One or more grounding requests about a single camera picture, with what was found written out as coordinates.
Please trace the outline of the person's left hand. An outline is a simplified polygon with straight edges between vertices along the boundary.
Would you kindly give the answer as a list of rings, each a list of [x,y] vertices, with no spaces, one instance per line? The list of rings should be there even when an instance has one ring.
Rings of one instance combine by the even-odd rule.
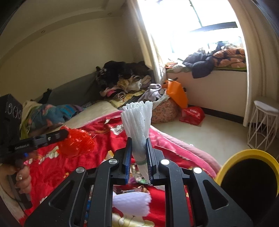
[[[28,194],[31,192],[31,175],[29,166],[24,166],[21,170],[16,170],[14,166],[1,164],[1,187],[10,197],[15,198],[10,187],[8,176],[16,174],[15,188],[19,189],[20,194]]]

